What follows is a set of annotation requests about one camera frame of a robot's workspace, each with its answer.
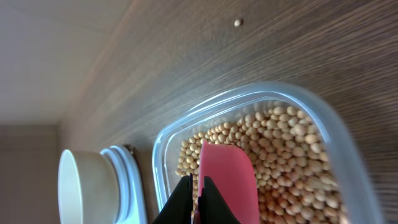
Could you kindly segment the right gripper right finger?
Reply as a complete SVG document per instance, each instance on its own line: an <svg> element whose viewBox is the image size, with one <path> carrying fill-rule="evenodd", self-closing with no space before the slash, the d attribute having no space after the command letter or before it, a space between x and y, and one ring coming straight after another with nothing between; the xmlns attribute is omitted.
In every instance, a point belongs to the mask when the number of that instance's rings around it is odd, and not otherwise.
<svg viewBox="0 0 398 224"><path fill-rule="evenodd" d="M213 180L204 177L204 187L198 198L197 223L240 224L217 189Z"/></svg>

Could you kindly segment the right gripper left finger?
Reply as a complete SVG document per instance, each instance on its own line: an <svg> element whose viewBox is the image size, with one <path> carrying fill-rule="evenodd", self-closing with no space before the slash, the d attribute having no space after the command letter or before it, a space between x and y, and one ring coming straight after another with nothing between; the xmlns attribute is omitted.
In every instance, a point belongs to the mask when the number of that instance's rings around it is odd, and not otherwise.
<svg viewBox="0 0 398 224"><path fill-rule="evenodd" d="M193 210L193 176L180 179L153 224L191 224Z"/></svg>

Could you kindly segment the pink plastic scoop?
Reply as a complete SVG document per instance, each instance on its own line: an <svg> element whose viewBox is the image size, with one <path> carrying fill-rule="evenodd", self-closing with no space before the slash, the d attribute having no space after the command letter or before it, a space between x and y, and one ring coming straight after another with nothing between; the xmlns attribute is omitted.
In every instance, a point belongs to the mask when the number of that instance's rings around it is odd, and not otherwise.
<svg viewBox="0 0 398 224"><path fill-rule="evenodd" d="M259 206L254 169L237 146L204 142L200 154L198 198L204 177L210 177L240 223L258 224ZM197 223L197 208L193 223Z"/></svg>

